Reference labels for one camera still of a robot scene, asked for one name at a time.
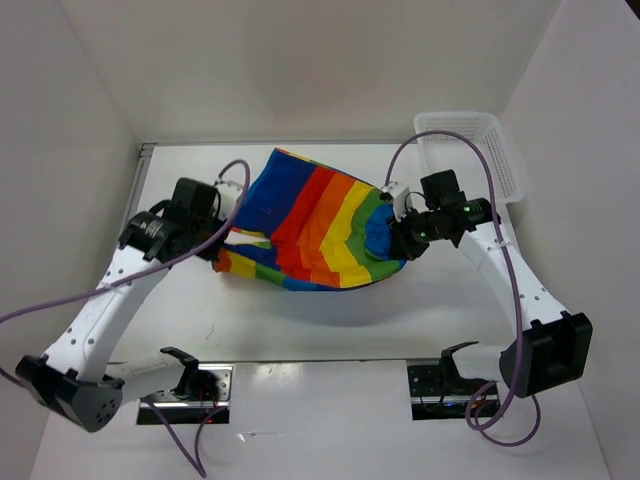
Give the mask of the rainbow striped shorts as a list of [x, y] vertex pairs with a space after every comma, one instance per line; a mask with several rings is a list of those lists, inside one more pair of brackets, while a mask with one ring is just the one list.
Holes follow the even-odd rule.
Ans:
[[381, 190], [286, 150], [250, 186], [213, 268], [291, 291], [363, 288], [400, 272], [390, 255], [393, 207]]

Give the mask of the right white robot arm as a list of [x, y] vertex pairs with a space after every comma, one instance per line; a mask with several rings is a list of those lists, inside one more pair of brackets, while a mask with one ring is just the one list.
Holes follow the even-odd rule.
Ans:
[[424, 212], [413, 207], [407, 186], [382, 189], [392, 207], [390, 257], [415, 260], [431, 243], [451, 242], [486, 281], [514, 333], [506, 346], [470, 341], [444, 349], [440, 385], [460, 393], [474, 379], [502, 382], [526, 398], [581, 378], [593, 335], [588, 317], [553, 297], [512, 245], [492, 203], [467, 198], [453, 171], [424, 177], [421, 186]]

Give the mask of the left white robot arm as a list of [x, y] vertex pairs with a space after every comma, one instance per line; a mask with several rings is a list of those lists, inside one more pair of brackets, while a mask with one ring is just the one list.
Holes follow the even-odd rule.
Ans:
[[94, 433], [122, 405], [161, 391], [180, 400], [200, 389], [217, 395], [215, 377], [176, 347], [138, 361], [111, 363], [110, 358], [175, 259], [189, 251], [205, 261], [217, 259], [242, 192], [233, 181], [206, 184], [181, 178], [170, 199], [127, 222], [97, 295], [41, 355], [26, 355], [15, 368], [19, 382], [39, 404]]

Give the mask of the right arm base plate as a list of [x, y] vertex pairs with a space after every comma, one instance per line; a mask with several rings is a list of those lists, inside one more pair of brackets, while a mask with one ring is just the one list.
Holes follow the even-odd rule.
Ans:
[[480, 408], [480, 417], [492, 417], [500, 407], [496, 387], [487, 390], [471, 403], [471, 396], [486, 381], [447, 381], [437, 359], [408, 361], [406, 370], [414, 421], [464, 419], [468, 404], [471, 404], [472, 414]]

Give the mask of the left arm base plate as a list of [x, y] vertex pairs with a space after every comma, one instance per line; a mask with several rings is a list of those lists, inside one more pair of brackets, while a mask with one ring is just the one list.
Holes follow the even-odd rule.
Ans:
[[171, 425], [197, 425], [210, 413], [207, 424], [227, 424], [233, 373], [233, 364], [201, 363], [186, 387], [158, 391], [149, 399]]

